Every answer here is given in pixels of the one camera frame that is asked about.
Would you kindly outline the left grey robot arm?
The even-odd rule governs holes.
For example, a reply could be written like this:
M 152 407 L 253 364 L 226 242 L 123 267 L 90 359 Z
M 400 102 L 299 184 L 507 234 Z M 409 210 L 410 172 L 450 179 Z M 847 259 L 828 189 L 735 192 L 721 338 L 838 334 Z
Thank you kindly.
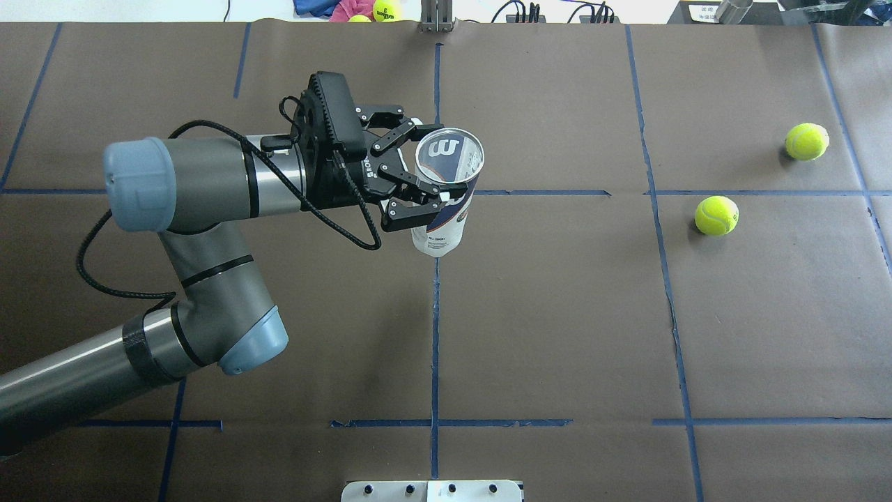
M 471 195 L 471 184 L 444 180 L 426 161 L 462 149 L 456 128 L 422 123 L 398 105 L 295 103 L 287 133 L 243 135 L 193 120 L 166 139 L 105 149 L 108 209 L 81 241 L 75 268 L 95 291 L 153 306 L 2 376 L 3 458 L 213 363 L 239 375 L 283 352 L 286 325 L 239 220 L 310 213 L 375 251 L 381 232 L 436 226 L 439 212 Z M 111 219 L 156 235 L 181 298 L 109 288 L 89 273 L 86 253 Z

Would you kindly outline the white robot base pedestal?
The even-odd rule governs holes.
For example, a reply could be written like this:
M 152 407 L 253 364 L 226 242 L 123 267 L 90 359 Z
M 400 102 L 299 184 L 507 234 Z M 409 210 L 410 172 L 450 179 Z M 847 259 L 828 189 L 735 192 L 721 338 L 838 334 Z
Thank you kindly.
M 349 482 L 341 501 L 525 501 L 515 480 L 367 480 Z

